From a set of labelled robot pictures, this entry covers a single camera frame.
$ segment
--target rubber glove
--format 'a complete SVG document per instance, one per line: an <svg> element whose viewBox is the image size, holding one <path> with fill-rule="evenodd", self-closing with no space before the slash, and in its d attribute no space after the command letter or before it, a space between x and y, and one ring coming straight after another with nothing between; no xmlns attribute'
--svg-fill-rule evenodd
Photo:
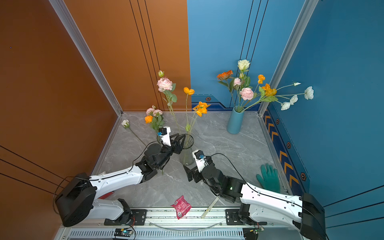
<svg viewBox="0 0 384 240"><path fill-rule="evenodd" d="M279 176L277 175L277 169L273 169L273 167L269 164L261 165L262 175L256 175L257 180L263 186L264 189L280 193L280 182Z"/></svg>

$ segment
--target blue vase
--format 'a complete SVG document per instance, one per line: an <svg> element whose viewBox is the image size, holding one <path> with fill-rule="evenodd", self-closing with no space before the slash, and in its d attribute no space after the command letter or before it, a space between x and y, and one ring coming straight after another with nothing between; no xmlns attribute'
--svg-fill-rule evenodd
<svg viewBox="0 0 384 240"><path fill-rule="evenodd" d="M232 113L231 113L231 116L229 117L229 121L227 125L227 131L232 134L238 134L240 132L240 128L241 128L241 125L243 124L243 116L244 116L244 112L238 113L235 111L235 108L232 109Z"/></svg>

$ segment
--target pink peony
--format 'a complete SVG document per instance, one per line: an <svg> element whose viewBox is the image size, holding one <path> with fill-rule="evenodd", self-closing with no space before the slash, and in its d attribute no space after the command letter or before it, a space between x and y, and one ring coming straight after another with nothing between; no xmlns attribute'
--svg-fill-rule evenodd
<svg viewBox="0 0 384 240"><path fill-rule="evenodd" d="M147 109L147 112L146 112L147 116L148 116L149 114L153 113L153 111L155 111L154 108L148 108L148 109Z"/></svg>
<svg viewBox="0 0 384 240"><path fill-rule="evenodd" d="M241 95L242 99L244 99L244 100L252 100L253 91L250 88L243 88L240 91L240 95Z"/></svg>
<svg viewBox="0 0 384 240"><path fill-rule="evenodd" d="M241 85L241 79L240 78L235 78L235 80L233 81L233 85L234 86Z"/></svg>
<svg viewBox="0 0 384 240"><path fill-rule="evenodd" d="M172 81L168 78L160 78L157 81L157 85L159 86L159 91L164 92L165 90L172 90Z"/></svg>
<svg viewBox="0 0 384 240"><path fill-rule="evenodd" d="M156 109L153 111L153 115L156 116L156 114L163 115L163 111L161 111L160 109Z"/></svg>

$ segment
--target pink snack package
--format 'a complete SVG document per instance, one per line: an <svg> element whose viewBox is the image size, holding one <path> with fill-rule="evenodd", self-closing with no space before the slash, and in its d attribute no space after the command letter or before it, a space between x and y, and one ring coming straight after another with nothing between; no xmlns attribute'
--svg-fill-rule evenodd
<svg viewBox="0 0 384 240"><path fill-rule="evenodd" d="M189 203L187 203L187 201L185 201L184 195L183 195L175 201L175 204L172 205L172 207L176 209L177 219L180 219L185 214L187 214L187 212L191 209L192 206Z"/></svg>

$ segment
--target vase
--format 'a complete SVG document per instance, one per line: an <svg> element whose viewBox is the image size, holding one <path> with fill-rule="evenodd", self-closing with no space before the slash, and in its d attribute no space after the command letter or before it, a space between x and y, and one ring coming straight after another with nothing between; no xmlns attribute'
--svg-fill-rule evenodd
<svg viewBox="0 0 384 240"><path fill-rule="evenodd" d="M238 134L240 132L241 125L243 123L244 112L238 113L235 111L235 106L232 109L231 116L229 117L229 121L227 124L227 131L231 134Z"/></svg>
<svg viewBox="0 0 384 240"><path fill-rule="evenodd" d="M192 155L193 143L194 143L193 139L187 135L187 137L185 138L183 150L179 155L179 161L181 162L181 164L185 166L191 165L195 162L195 159Z"/></svg>

